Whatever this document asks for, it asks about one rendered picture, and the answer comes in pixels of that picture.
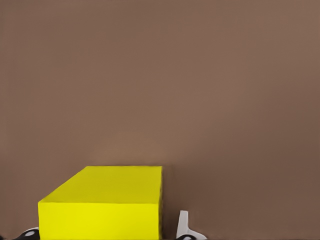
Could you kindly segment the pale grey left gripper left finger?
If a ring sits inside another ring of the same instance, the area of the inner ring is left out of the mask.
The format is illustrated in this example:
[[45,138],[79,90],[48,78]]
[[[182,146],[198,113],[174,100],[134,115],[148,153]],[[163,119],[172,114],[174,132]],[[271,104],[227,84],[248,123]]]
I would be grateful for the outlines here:
[[15,240],[40,240],[39,227],[33,227],[22,232]]

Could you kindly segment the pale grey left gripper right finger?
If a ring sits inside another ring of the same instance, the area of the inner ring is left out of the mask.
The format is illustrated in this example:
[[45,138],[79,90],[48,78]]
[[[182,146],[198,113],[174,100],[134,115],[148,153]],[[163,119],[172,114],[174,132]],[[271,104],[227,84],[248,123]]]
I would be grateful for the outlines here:
[[187,210],[181,210],[175,240],[208,240],[208,238],[189,228],[189,212]]

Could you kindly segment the yellow drawer cabinet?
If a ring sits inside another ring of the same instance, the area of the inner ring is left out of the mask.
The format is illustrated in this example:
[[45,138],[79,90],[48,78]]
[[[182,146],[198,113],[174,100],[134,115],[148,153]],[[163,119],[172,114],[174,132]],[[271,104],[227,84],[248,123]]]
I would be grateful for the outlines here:
[[41,240],[160,240],[161,166],[87,166],[38,202]]

